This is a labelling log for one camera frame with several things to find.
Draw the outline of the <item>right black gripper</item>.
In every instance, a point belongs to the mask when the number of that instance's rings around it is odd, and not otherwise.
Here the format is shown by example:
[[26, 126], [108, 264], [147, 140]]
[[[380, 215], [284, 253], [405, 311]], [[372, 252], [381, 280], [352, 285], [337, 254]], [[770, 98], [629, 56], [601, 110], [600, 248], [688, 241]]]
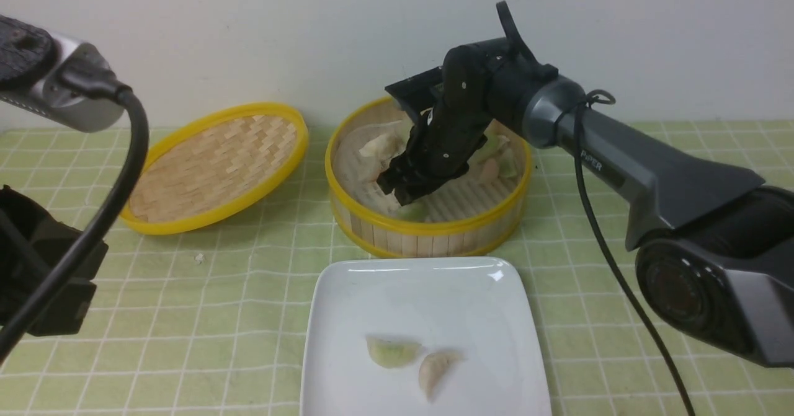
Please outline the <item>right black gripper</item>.
[[377, 177], [400, 206], [462, 176], [494, 120], [519, 131], [530, 97], [559, 77], [530, 51], [507, 1], [496, 11], [502, 37], [456, 46], [442, 65], [385, 87], [414, 124], [402, 155]]

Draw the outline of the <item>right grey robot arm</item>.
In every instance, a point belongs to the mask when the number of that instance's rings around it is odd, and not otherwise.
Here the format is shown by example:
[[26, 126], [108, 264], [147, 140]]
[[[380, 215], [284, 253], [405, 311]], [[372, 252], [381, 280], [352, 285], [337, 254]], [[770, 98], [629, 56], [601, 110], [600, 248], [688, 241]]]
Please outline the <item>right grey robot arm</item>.
[[793, 363], [792, 191], [753, 170], [683, 153], [592, 108], [613, 104], [538, 62], [505, 1], [504, 37], [457, 46], [442, 66], [386, 86], [414, 127], [377, 184], [402, 204], [468, 172], [498, 122], [559, 147], [629, 206], [638, 286], [668, 325], [767, 368]]

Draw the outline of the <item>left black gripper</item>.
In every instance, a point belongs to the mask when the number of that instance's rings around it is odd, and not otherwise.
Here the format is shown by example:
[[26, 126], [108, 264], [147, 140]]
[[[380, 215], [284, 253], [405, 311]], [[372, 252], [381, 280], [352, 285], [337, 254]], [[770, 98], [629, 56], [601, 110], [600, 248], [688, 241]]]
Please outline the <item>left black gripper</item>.
[[[8, 185], [2, 187], [1, 209], [1, 319], [6, 325], [82, 232], [57, 221], [44, 207]], [[93, 248], [28, 334], [68, 336], [80, 331], [97, 291], [94, 278], [108, 249], [105, 241]]]

